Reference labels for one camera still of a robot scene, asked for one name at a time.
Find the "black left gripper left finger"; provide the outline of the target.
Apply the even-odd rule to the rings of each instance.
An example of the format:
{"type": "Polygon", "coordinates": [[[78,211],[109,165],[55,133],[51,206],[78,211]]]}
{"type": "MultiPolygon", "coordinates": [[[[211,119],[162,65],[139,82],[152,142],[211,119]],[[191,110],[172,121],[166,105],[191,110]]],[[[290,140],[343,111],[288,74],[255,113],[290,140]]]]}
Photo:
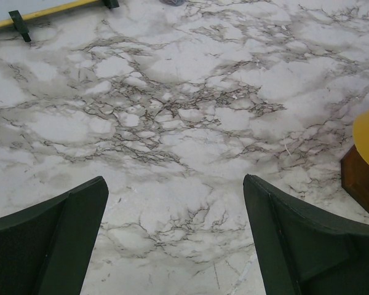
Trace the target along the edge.
{"type": "Polygon", "coordinates": [[[108,200],[97,176],[0,218],[0,294],[80,294],[108,200]]]}

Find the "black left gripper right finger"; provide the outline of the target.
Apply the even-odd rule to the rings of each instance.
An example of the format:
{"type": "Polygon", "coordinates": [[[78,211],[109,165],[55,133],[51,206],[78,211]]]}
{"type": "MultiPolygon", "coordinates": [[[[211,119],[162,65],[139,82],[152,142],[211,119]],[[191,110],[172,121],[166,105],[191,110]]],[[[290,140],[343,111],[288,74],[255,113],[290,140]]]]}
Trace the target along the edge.
{"type": "Polygon", "coordinates": [[[255,175],[244,199],[266,294],[369,294],[369,225],[255,175]]]}

